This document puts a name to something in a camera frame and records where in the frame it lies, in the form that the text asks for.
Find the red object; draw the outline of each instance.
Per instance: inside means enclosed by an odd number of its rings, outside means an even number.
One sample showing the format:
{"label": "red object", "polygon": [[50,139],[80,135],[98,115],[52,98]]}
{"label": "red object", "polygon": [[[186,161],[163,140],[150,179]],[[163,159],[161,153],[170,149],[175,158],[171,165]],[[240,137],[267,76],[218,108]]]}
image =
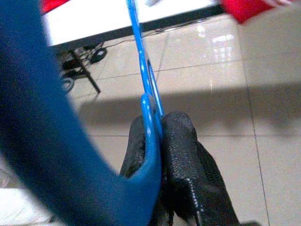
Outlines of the red object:
{"label": "red object", "polygon": [[241,24],[253,16],[273,8],[262,0],[222,0],[225,11]]}
{"label": "red object", "polygon": [[69,0],[42,0],[42,13],[45,14]]}

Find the blue object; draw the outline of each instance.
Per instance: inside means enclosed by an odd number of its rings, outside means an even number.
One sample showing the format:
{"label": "blue object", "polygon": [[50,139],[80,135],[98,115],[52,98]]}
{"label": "blue object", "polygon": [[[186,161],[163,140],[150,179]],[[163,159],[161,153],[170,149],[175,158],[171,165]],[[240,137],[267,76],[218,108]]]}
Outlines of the blue object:
{"label": "blue object", "polygon": [[136,46],[139,55],[139,66],[140,66],[140,72],[142,76],[144,92],[146,94],[149,94],[151,98],[154,98],[154,102],[155,102],[154,114],[155,114],[156,128],[159,134],[159,138],[162,138],[161,118],[164,116],[164,109],[161,103],[151,62],[148,58],[147,52],[143,45],[143,39],[142,39],[141,30],[139,26],[135,0],[127,0],[127,8],[132,21],[133,33],[136,40]]}
{"label": "blue object", "polygon": [[[0,149],[25,185],[70,225],[146,225],[161,178],[163,108],[128,1],[145,94],[143,166],[118,177],[91,146],[61,88],[38,1],[0,1]],[[155,100],[156,110],[151,106]]]}

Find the white table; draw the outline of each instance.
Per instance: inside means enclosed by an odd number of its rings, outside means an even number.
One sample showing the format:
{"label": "white table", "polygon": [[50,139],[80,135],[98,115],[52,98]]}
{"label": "white table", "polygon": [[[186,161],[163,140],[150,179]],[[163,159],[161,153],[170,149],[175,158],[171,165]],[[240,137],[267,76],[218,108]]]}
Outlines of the white table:
{"label": "white table", "polygon": [[[143,30],[180,24],[222,13],[218,0],[162,0],[148,7],[136,0]],[[126,0],[70,0],[43,16],[48,44],[72,49],[131,35]]]}

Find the wheel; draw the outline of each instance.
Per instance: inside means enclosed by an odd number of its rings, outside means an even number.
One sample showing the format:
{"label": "wheel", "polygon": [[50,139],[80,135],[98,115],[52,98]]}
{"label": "wheel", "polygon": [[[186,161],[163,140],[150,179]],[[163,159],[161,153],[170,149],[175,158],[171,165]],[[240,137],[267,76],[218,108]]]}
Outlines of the wheel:
{"label": "wheel", "polygon": [[64,91],[69,93],[74,86],[74,80],[72,78],[64,78],[62,82]]}

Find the floor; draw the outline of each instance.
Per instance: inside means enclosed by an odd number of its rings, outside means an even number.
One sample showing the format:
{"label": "floor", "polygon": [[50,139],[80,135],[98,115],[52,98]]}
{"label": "floor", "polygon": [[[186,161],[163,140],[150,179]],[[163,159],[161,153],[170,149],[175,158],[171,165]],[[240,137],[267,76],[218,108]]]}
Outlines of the floor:
{"label": "floor", "polygon": [[[239,220],[301,225],[301,12],[270,13],[244,26],[221,15],[145,42],[166,112],[191,117]],[[118,172],[130,123],[141,114],[135,43],[108,48],[90,70],[101,94],[81,79],[68,97]]]}

